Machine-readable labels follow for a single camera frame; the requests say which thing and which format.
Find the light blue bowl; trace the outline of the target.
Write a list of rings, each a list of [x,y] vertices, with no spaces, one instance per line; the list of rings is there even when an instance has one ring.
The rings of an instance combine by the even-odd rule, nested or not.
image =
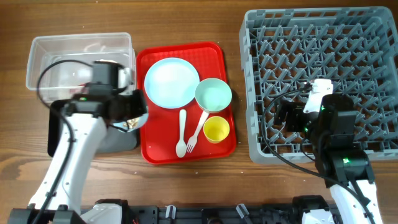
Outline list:
[[[129,133],[142,127],[148,120],[149,114],[145,113],[140,117],[129,119],[126,121],[120,121],[117,123],[110,123],[109,126],[115,128],[121,132]]]

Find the yellow cup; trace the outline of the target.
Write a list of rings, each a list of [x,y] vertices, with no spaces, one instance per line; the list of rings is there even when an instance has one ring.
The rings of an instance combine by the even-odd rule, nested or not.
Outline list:
[[[212,116],[208,118],[203,126],[205,137],[213,144],[217,144],[226,139],[229,131],[229,123],[226,119],[220,116]]]

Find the mint green bowl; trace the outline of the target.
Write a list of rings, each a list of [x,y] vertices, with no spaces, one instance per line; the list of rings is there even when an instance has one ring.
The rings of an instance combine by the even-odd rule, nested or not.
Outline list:
[[[223,80],[207,78],[197,85],[195,100],[203,111],[217,113],[229,106],[232,101],[232,91]]]

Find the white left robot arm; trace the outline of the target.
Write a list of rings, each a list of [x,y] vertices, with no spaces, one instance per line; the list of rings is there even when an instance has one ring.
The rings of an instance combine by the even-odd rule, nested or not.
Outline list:
[[[126,68],[112,60],[89,65],[93,76],[82,93],[73,95],[62,111],[50,112],[63,122],[62,134],[49,169],[27,208],[11,210],[8,223],[137,223],[127,200],[102,199],[81,213],[83,186],[96,151],[108,128],[122,133],[139,129],[149,117],[142,90],[120,84]]]

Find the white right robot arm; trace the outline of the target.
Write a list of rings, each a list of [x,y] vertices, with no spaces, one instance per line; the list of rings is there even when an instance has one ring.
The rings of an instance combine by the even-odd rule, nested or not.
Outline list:
[[[325,95],[314,112],[282,96],[272,100],[275,124],[302,132],[312,144],[316,175],[324,179],[343,223],[382,223],[375,175],[367,154],[354,144],[356,111],[353,100],[341,94]]]

